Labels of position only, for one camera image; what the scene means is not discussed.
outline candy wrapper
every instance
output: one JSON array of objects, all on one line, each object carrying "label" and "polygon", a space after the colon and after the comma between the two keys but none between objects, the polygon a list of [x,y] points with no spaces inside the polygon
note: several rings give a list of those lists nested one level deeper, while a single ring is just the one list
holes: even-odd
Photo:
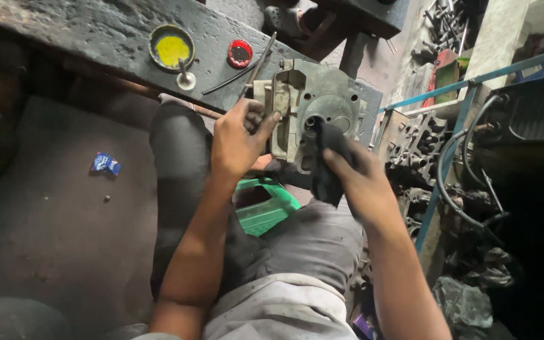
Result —
[{"label": "candy wrapper", "polygon": [[91,166],[92,171],[108,171],[115,176],[119,174],[120,169],[121,164],[115,158],[102,152],[98,152],[95,155],[94,164]]}]

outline forearm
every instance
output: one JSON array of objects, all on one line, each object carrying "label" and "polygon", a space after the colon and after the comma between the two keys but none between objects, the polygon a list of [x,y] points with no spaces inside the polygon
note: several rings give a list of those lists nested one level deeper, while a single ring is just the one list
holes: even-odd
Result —
[{"label": "forearm", "polygon": [[160,299],[209,307],[218,294],[224,261],[229,200],[236,181],[209,176],[202,200],[161,285]]},{"label": "forearm", "polygon": [[386,339],[450,339],[450,331],[401,225],[381,234],[367,228],[377,315]]}]

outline wire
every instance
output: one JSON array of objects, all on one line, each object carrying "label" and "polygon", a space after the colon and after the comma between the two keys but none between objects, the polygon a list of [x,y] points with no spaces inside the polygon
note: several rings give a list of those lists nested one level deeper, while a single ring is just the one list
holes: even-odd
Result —
[{"label": "wire", "polygon": [[[266,58],[268,58],[271,54],[272,54],[272,51],[269,50],[268,53],[266,53]],[[208,95],[208,94],[210,94],[210,93],[212,93],[212,92],[215,92],[215,91],[219,90],[220,88],[223,88],[224,86],[230,84],[231,82],[237,80],[238,78],[244,76],[244,75],[247,74],[249,71],[251,71],[253,68],[255,68],[255,66],[257,65],[258,61],[259,61],[259,59],[256,60],[255,62],[250,63],[249,66],[247,66],[246,69],[244,69],[244,70],[242,70],[241,72],[237,73],[234,77],[228,79],[227,81],[224,81],[223,83],[219,84],[219,85],[216,86],[216,87],[213,87],[213,88],[208,89],[207,91],[201,92],[201,94],[202,94],[203,96],[206,96],[206,95]]]},{"label": "wire", "polygon": [[495,216],[493,218],[490,218],[484,223],[481,223],[479,221],[474,220],[472,217],[467,215],[461,208],[459,208],[453,200],[450,199],[449,193],[446,192],[446,189],[444,188],[444,180],[442,179],[442,165],[444,164],[444,158],[446,158],[446,153],[448,150],[455,144],[459,138],[463,137],[465,134],[467,134],[469,129],[464,129],[462,131],[459,131],[457,134],[450,137],[448,142],[442,147],[442,150],[440,151],[440,155],[438,157],[438,163],[436,164],[436,185],[438,185],[438,190],[440,191],[440,195],[442,196],[444,202],[449,205],[450,209],[452,209],[458,216],[463,218],[468,223],[472,224],[475,227],[478,227],[482,229],[484,232],[486,232],[497,244],[499,244],[501,247],[505,244],[503,241],[501,241],[492,231],[488,228],[488,225],[494,221],[497,221],[501,218],[506,217],[504,213],[498,216]]},{"label": "wire", "polygon": [[476,174],[473,173],[472,167],[469,165],[469,162],[467,162],[467,145],[469,145],[469,140],[472,138],[473,135],[473,128],[478,124],[480,118],[484,115],[484,113],[488,110],[488,108],[495,102],[495,100],[499,99],[498,95],[494,95],[488,99],[488,101],[482,106],[480,109],[480,112],[476,114],[476,117],[472,120],[471,124],[469,125],[469,128],[463,131],[467,131],[465,134],[465,140],[463,140],[463,144],[461,145],[461,157],[463,158],[463,165],[465,166],[465,169],[469,173],[472,178],[478,182],[482,187],[487,188],[487,184],[480,180]]}]

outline gray pants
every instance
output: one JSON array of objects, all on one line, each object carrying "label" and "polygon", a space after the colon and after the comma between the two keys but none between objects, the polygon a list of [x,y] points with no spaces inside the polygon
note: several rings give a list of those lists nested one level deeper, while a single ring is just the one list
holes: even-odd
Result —
[{"label": "gray pants", "polygon": [[[201,200],[212,139],[201,117],[186,106],[164,101],[153,120],[150,147],[158,184],[158,232],[150,286],[155,300],[167,264]],[[231,213],[219,296],[278,273],[310,275],[343,294],[362,245],[362,227],[345,199],[337,209],[312,200],[260,237],[246,235]]]}]

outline red lid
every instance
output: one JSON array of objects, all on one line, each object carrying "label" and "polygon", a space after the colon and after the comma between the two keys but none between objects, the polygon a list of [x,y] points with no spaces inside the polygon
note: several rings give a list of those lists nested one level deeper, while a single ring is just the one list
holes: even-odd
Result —
[{"label": "red lid", "polygon": [[235,40],[228,46],[228,64],[233,68],[245,68],[251,62],[253,49],[245,40]]}]

